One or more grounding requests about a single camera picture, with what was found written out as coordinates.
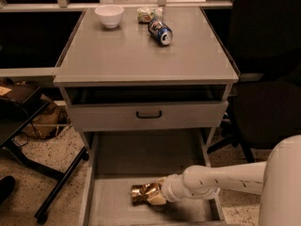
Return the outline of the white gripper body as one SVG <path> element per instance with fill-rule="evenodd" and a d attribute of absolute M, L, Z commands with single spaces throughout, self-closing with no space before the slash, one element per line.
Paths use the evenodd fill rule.
<path fill-rule="evenodd" d="M 168 202 L 179 202 L 185 196 L 184 184 L 180 174 L 172 174 L 164 180 L 161 191 Z"/>

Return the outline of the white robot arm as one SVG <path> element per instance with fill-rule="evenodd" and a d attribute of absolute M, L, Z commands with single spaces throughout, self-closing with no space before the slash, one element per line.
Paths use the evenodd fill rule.
<path fill-rule="evenodd" d="M 280 141 L 263 162 L 190 166 L 155 183 L 147 202 L 209 199 L 217 188 L 259 194 L 259 226 L 301 226 L 301 136 Z"/>

